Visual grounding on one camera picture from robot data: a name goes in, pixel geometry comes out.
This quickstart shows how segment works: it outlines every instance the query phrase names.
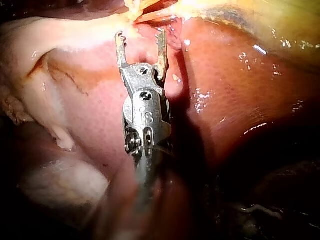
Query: screw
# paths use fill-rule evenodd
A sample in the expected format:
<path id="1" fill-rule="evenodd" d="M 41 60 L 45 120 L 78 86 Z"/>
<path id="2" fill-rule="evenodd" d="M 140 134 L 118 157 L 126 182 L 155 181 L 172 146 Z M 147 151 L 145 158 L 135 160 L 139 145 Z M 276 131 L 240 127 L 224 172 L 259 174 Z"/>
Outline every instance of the screw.
<path id="1" fill-rule="evenodd" d="M 146 75 L 148 73 L 148 68 L 146 67 L 141 67 L 139 70 L 138 70 L 138 74 L 140 75 Z"/>
<path id="2" fill-rule="evenodd" d="M 151 92 L 149 91 L 143 91 L 141 94 L 140 94 L 140 99 L 142 101 L 148 101 L 152 98 L 152 94 Z"/>

